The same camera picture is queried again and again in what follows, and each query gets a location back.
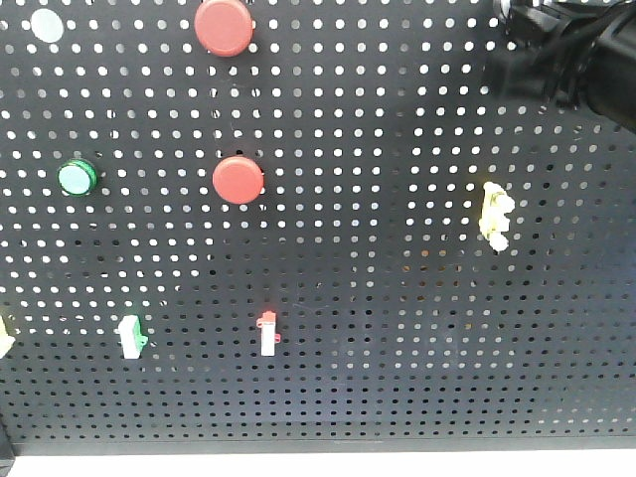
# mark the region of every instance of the pegboard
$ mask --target pegboard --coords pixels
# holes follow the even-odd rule
[[[16,452],[633,446],[635,136],[489,95],[490,0],[247,4],[222,59],[198,0],[0,1]],[[247,206],[212,187],[236,154],[264,171]],[[73,157],[87,197],[56,182]],[[518,204],[499,254],[489,180]]]

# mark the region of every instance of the red round button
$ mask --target red round button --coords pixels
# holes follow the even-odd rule
[[[219,163],[212,176],[217,193],[232,204],[247,204],[260,195],[262,171],[246,157],[234,156]]]
[[[197,10],[195,32],[210,52],[235,57],[251,41],[251,15],[239,0],[206,0]]]

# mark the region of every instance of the hole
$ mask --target hole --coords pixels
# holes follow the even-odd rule
[[[31,30],[38,40],[55,43],[64,34],[64,23],[53,10],[41,8],[31,16]]]

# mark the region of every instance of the white plastic clip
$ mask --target white plastic clip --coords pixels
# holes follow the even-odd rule
[[[7,329],[4,326],[4,321],[0,317],[0,360],[7,356],[9,350],[13,347],[16,339],[13,336],[9,336]]]
[[[148,337],[141,334],[139,317],[124,316],[117,329],[123,348],[123,358],[125,360],[138,360],[141,356],[141,350],[148,344]]]
[[[479,229],[495,251],[504,251],[508,248],[508,239],[502,233],[510,230],[510,219],[506,214],[515,210],[515,201],[503,187],[493,182],[484,184],[484,191]]]
[[[276,333],[276,314],[265,311],[256,320],[256,328],[260,328],[260,355],[275,356],[275,344],[280,343],[280,335]]]

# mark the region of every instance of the green and white clip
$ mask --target green and white clip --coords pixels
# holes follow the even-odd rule
[[[141,333],[139,317],[135,315],[124,316],[117,330],[119,330],[123,348],[123,358],[125,360],[138,360],[141,351],[148,344],[148,337]]]
[[[7,353],[9,353],[15,342],[16,339],[13,336],[9,336],[4,326],[4,321],[2,321],[2,317],[0,317],[0,360],[7,356]]]

